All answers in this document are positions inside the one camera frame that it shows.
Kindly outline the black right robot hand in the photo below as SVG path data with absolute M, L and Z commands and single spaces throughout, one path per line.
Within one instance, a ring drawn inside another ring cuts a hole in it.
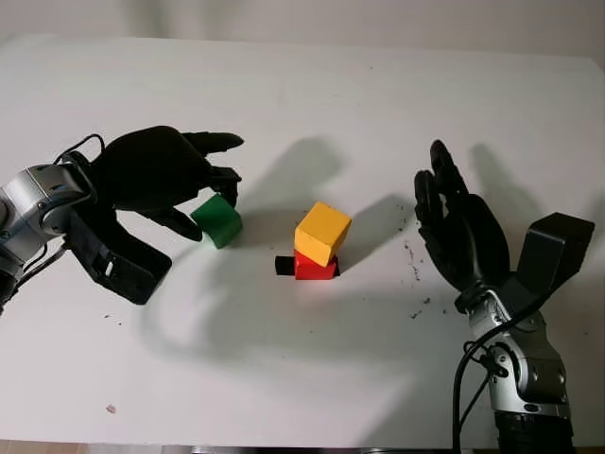
M 419 233 L 441 276 L 463 292 L 497 286 L 510 275 L 504 232 L 488 204 L 469 192 L 444 145 L 429 150 L 431 168 L 414 178 Z

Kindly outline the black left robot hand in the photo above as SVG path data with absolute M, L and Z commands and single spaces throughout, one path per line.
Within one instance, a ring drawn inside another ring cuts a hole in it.
M 155 126 L 110 142 L 91 162 L 98 197 L 120 211 L 136 212 L 174 233 L 202 240 L 198 225 L 177 209 L 210 188 L 235 206 L 241 177 L 207 156 L 244 144 L 231 132 L 181 132 Z

